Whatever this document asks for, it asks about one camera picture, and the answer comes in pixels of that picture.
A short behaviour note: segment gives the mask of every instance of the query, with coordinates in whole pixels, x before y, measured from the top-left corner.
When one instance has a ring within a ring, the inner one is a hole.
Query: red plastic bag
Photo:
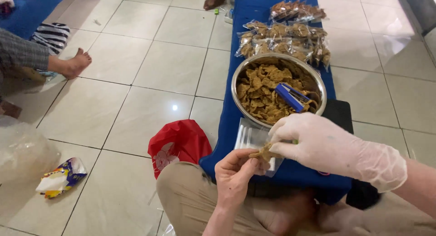
[[[165,166],[179,161],[198,164],[200,158],[212,153],[204,131],[191,119],[166,124],[148,144],[157,179]]]

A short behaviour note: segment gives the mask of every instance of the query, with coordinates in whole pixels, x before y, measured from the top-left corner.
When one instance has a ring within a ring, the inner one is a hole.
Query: gloved hand
[[[400,187],[407,179],[406,161],[398,150],[364,141],[313,113],[282,118],[269,135],[271,152],[317,171],[369,182],[380,193]],[[299,143],[280,142],[294,139]]]

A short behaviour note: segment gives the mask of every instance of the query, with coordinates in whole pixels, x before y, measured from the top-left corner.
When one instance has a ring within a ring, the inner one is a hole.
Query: hand
[[[269,135],[271,152],[317,171],[369,182],[379,192],[396,189],[407,179],[406,161],[398,150],[364,141],[312,113],[280,119]],[[297,145],[280,142],[294,139]]]
[[[218,187],[217,207],[237,209],[245,199],[248,181],[254,174],[264,175],[257,158],[248,158],[256,149],[236,149],[215,165]]]

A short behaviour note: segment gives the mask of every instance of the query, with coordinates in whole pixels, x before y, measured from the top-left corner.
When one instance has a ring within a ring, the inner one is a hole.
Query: crumpled wrapper
[[[57,197],[70,190],[87,174],[80,158],[70,158],[52,172],[45,173],[36,191],[46,199]]]

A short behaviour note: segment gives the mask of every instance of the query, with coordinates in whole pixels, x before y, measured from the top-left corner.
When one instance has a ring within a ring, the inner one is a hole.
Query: bare foot
[[[206,0],[204,1],[203,9],[211,10],[223,5],[225,0]]]
[[[262,204],[260,207],[253,200],[254,215],[274,235],[297,233],[302,223],[315,218],[316,203],[310,192],[275,200],[259,199],[256,204],[259,203]]]
[[[82,48],[77,50],[76,56],[69,60],[64,60],[64,69],[59,72],[67,79],[74,79],[92,62],[91,56],[83,52]]]
[[[11,116],[15,119],[18,119],[21,111],[22,111],[21,107],[14,105],[12,103],[9,103],[5,100],[3,100],[0,103],[0,114],[6,115],[6,116]]]

